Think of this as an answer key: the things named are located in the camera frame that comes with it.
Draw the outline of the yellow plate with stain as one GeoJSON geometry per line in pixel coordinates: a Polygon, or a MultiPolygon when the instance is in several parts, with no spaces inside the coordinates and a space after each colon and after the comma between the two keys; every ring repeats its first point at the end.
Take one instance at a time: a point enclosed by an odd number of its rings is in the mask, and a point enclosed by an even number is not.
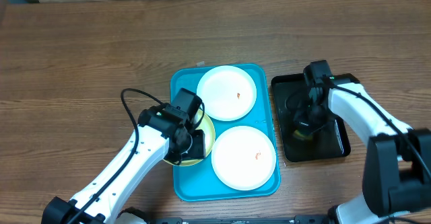
{"type": "MultiPolygon", "coordinates": [[[[201,121],[200,125],[197,127],[197,130],[202,130],[203,133],[205,134],[205,157],[204,157],[205,159],[211,153],[213,144],[215,143],[215,140],[216,140],[216,132],[211,118],[206,113],[203,113],[201,108],[196,113],[194,121],[197,122],[202,117],[202,114],[203,114],[203,120],[201,121]]],[[[203,161],[204,159],[183,160],[179,166],[195,165],[203,161]]]]}

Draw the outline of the green yellow sponge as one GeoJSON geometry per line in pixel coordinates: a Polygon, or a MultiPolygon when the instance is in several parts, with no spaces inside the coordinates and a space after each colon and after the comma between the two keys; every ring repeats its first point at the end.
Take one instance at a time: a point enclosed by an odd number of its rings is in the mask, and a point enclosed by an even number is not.
{"type": "Polygon", "coordinates": [[[299,141],[312,141],[312,134],[304,133],[300,130],[295,130],[292,136],[299,141]]]}

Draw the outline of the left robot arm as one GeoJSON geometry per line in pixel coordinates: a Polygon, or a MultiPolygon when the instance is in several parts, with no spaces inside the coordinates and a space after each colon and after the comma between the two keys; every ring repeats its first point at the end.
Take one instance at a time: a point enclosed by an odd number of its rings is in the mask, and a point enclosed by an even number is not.
{"type": "Polygon", "coordinates": [[[169,103],[158,101],[132,118],[133,132],[121,151],[84,189],[65,201],[53,198],[42,223],[114,223],[130,195],[160,161],[173,165],[204,159],[205,133],[195,115],[205,106],[180,89],[169,103]]]}

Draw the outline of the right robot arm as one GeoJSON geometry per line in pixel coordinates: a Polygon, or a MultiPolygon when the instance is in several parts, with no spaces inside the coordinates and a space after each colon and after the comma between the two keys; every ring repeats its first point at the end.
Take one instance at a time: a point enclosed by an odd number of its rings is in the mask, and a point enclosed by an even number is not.
{"type": "Polygon", "coordinates": [[[389,223],[430,208],[430,130],[397,120],[353,75],[333,75],[327,61],[311,62],[303,74],[293,136],[314,140],[341,118],[367,148],[362,192],[332,208],[330,222],[389,223]]]}

